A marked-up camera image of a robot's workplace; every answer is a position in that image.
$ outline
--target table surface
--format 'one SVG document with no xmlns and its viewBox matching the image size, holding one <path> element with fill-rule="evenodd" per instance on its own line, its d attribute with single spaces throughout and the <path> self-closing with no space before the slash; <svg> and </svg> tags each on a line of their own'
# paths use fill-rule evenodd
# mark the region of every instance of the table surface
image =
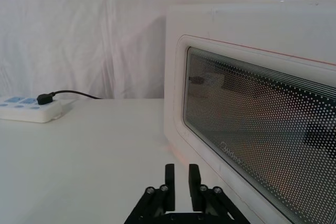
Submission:
<svg viewBox="0 0 336 224">
<path fill-rule="evenodd" d="M 46 124 L 0 120 L 1 224 L 124 223 L 175 164 L 176 211 L 192 211 L 188 164 L 163 134 L 163 100 L 78 100 Z M 190 147 L 202 182 L 223 181 Z"/>
</svg>

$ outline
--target printed logo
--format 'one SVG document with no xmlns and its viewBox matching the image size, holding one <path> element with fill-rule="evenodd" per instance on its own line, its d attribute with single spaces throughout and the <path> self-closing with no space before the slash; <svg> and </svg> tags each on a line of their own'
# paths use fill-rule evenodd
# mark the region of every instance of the printed logo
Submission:
<svg viewBox="0 0 336 224">
<path fill-rule="evenodd" d="M 238 165 L 242 163 L 240 158 L 238 158 L 234 152 L 231 152 L 230 149 L 227 147 L 226 143 L 220 143 L 221 150 L 225 152 L 230 158 L 232 158 Z"/>
</svg>

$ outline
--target perforated mesh screen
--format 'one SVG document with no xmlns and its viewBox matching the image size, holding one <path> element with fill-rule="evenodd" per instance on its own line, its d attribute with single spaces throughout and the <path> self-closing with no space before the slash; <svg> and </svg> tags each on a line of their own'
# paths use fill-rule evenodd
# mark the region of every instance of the perforated mesh screen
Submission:
<svg viewBox="0 0 336 224">
<path fill-rule="evenodd" d="M 294 223 L 336 223 L 336 89 L 190 48 L 184 122 Z"/>
</svg>

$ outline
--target white cloth backdrop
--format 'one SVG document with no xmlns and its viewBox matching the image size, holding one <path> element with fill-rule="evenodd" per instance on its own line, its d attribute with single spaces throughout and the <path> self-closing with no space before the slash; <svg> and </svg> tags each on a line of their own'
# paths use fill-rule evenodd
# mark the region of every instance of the white cloth backdrop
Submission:
<svg viewBox="0 0 336 224">
<path fill-rule="evenodd" d="M 0 0 L 0 96 L 162 98 L 168 6 L 223 1 Z"/>
</svg>

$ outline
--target screw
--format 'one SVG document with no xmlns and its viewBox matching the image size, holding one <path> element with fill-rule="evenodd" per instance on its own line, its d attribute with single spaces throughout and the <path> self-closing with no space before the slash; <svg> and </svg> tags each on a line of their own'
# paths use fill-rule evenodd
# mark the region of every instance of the screw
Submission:
<svg viewBox="0 0 336 224">
<path fill-rule="evenodd" d="M 219 187 L 216 187 L 216 188 L 214 188 L 214 192 L 216 194 L 220 194 L 222 192 L 222 189 L 220 189 Z"/>
<path fill-rule="evenodd" d="M 166 186 L 166 185 L 164 185 L 164 186 L 161 186 L 161 191 L 168 191 L 168 187 Z"/>
<path fill-rule="evenodd" d="M 148 194 L 153 194 L 154 191 L 155 191 L 154 188 L 149 187 L 149 188 L 147 188 L 146 193 L 148 193 Z"/>
<path fill-rule="evenodd" d="M 201 185 L 200 190 L 201 190 L 201 191 L 207 191 L 208 188 L 207 188 L 207 186 L 205 186 L 205 185 Z"/>
</svg>

